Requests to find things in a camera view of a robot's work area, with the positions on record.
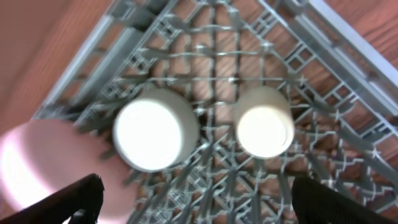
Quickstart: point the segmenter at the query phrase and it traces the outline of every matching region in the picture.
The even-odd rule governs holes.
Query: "brown wooden surface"
[[[0,40],[2,40],[0,41],[0,51],[8,47],[6,52],[15,54],[13,59],[0,54],[2,58],[2,69],[0,69],[0,103],[2,104],[0,110],[0,133],[4,133],[8,129],[30,119],[111,2],[111,0],[69,0],[68,3],[49,0],[40,1],[47,1],[48,3],[42,3],[42,7],[52,13],[47,15],[40,12],[40,7],[29,6],[25,8],[36,10],[36,12],[40,12],[39,14],[46,18],[41,20],[46,25],[41,27],[39,34],[29,33],[36,39],[31,44],[25,44],[23,40],[18,42],[16,41],[17,38],[13,38],[13,35],[23,37],[24,34],[21,30],[28,27],[23,25],[28,22],[33,24],[32,18],[35,18],[35,16],[23,16],[27,14],[23,13],[19,18],[20,23],[15,26],[21,30],[17,30],[18,32],[14,33],[10,31],[12,26],[7,26],[6,22],[1,22],[4,19],[0,20],[0,30],[2,31],[0,35]],[[398,68],[398,11],[395,7],[397,4],[396,0],[326,1]],[[4,2],[6,1],[0,1],[0,18],[5,15],[1,11],[5,9],[2,5]],[[49,9],[49,2],[51,2],[53,9]],[[241,2],[237,4],[242,9],[245,8],[242,11],[243,14],[248,17],[252,16],[251,11],[255,8],[254,5],[248,3],[242,5]],[[26,4],[21,3],[18,6],[27,7]],[[14,8],[8,7],[8,9],[16,10],[17,8],[14,6]],[[224,19],[219,18],[219,22],[224,22]],[[280,47],[283,47],[283,43],[286,43],[285,39],[279,39],[279,41],[282,41]],[[201,37],[198,36],[194,39],[194,42],[206,42],[206,40],[201,40]],[[243,60],[249,62],[251,59],[248,57],[246,59],[243,58]],[[202,63],[206,62],[197,62],[197,68],[202,70]],[[231,63],[226,60],[224,66]],[[269,66],[269,69],[271,69],[269,73],[280,69],[278,64],[271,63],[270,65],[272,66]],[[177,67],[172,69],[176,69],[176,72],[184,72],[178,71],[179,68]],[[315,74],[314,76],[316,74],[318,76],[319,74],[329,75],[323,70],[316,71],[313,74]],[[316,80],[314,80],[314,83],[318,90],[326,90],[331,87],[331,85],[325,85]],[[228,94],[225,95],[223,91],[218,96],[223,98],[228,97]],[[355,122],[358,123],[369,117],[367,113],[362,112],[361,105],[357,105],[356,112],[348,116],[350,117],[348,119],[356,119],[358,121]],[[396,142],[396,139],[389,139],[389,142],[381,145],[385,149],[383,152],[385,152],[386,157],[395,157]]]

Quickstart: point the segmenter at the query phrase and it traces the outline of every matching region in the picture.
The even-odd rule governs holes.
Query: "pink bowl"
[[[14,210],[22,210],[78,179],[95,173],[104,186],[99,223],[125,223],[137,186],[122,185],[130,168],[119,156],[101,161],[109,146],[71,123],[33,120],[8,132],[0,142],[0,189]]]

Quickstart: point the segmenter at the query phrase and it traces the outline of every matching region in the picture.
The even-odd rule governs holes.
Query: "gray dish rack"
[[[294,223],[290,186],[299,175],[377,213],[395,208],[398,172],[377,147],[398,137],[387,120],[398,115],[398,71],[322,0],[252,1],[249,17],[241,3],[115,1],[34,119],[68,119],[104,136],[118,109],[143,91],[171,88],[192,102],[202,124],[195,152],[161,173],[131,171],[124,184],[139,182],[142,193],[128,223]],[[122,27],[118,38],[101,49],[114,26]],[[272,36],[277,26],[284,33]],[[93,57],[99,62],[81,74]],[[313,61],[336,81],[330,89],[306,76]],[[280,68],[268,72],[270,63]],[[239,92],[259,85],[286,95],[297,124],[290,149],[272,161],[244,153],[228,118]],[[357,104],[371,117],[360,127],[347,119]],[[99,159],[111,156],[116,150]]]

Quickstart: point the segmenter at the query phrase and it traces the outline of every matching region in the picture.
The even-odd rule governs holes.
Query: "upside-down cup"
[[[189,102],[166,89],[131,101],[116,117],[113,142],[135,169],[156,172],[188,159],[200,125]]]
[[[105,187],[98,223],[126,223],[137,185],[123,185],[131,168],[119,156],[99,159],[108,149],[101,139],[79,134],[72,123],[29,121],[1,141],[0,194],[19,211],[95,173]]]
[[[234,125],[238,143],[258,158],[282,154],[294,138],[289,102],[278,90],[268,86],[242,94],[234,107]]]

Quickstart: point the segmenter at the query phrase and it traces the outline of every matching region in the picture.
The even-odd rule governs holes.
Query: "dish rack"
[[[231,128],[239,94],[261,85],[287,97],[296,124],[289,150],[267,160]],[[321,0],[115,1],[34,119],[71,120],[111,142],[116,113],[144,91],[192,102],[197,148],[162,172],[131,171],[124,184],[141,189],[128,223],[293,223],[300,175],[388,216],[397,86],[397,70]]]

